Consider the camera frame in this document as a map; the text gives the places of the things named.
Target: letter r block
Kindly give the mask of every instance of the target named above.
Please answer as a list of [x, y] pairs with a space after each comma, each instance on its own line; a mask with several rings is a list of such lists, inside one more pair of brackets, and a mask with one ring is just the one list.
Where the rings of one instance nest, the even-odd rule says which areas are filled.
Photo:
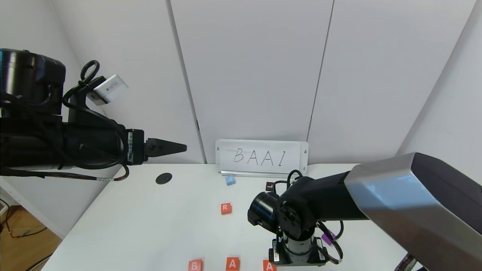
[[231, 203], [221, 204], [221, 214], [222, 215], [231, 214], [231, 211], [232, 211]]

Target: paper sign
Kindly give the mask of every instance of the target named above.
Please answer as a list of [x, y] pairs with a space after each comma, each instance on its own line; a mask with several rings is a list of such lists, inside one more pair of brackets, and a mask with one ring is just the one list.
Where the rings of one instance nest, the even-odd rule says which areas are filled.
[[221, 169], [226, 171], [290, 173], [300, 167], [298, 141], [218, 141]]

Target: letter block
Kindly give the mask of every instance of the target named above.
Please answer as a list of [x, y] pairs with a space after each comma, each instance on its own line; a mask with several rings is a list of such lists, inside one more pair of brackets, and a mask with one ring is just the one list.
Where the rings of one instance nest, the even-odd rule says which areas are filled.
[[231, 203], [221, 204], [221, 214], [222, 215], [231, 214], [231, 211], [232, 211]]
[[202, 259], [189, 261], [187, 271], [202, 271]]
[[269, 260], [263, 260], [263, 271], [276, 271], [276, 265]]
[[240, 259], [238, 257], [226, 258], [226, 271], [239, 271]]

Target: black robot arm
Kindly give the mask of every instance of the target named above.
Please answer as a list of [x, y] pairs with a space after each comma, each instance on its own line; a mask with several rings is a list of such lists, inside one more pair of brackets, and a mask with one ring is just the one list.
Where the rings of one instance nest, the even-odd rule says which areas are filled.
[[[142, 164], [149, 157], [187, 150], [184, 144], [156, 138], [145, 141], [143, 130], [126, 129], [89, 109], [87, 97], [96, 104], [98, 101], [104, 104], [110, 102], [109, 94], [116, 89], [127, 88], [118, 78], [95, 78], [100, 67], [97, 61], [84, 66], [78, 85], [65, 96], [62, 95], [66, 69], [61, 62], [10, 49], [0, 49], [0, 62], [3, 176], [62, 176], [30, 170], [73, 166], [126, 167]], [[62, 122], [62, 104], [69, 108], [68, 122]]]
[[370, 219], [409, 253], [396, 270], [416, 261], [431, 271], [482, 270], [481, 217], [481, 185], [415, 152], [316, 180], [300, 176], [281, 196], [258, 194], [248, 210], [251, 224], [277, 235], [269, 249], [276, 265], [339, 263], [315, 228], [335, 241], [342, 259], [323, 222]]

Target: white table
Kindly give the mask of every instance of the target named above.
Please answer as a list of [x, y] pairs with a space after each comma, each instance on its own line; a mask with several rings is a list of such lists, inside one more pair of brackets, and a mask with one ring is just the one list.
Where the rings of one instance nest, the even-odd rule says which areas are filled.
[[[353, 164], [318, 164], [308, 176], [350, 170]], [[109, 183], [66, 236], [43, 271], [186, 271], [203, 258], [204, 271], [224, 271], [226, 257], [240, 257], [240, 271], [262, 271], [274, 234], [247, 220], [253, 198], [272, 178], [236, 177], [227, 186], [214, 164], [132, 166], [127, 180]], [[158, 185], [169, 172], [173, 179]], [[222, 203], [232, 214], [221, 215]], [[327, 224], [333, 232], [338, 222]], [[405, 251], [371, 221], [346, 221], [339, 265], [278, 270], [389, 271]], [[329, 247], [337, 258], [336, 251]]]

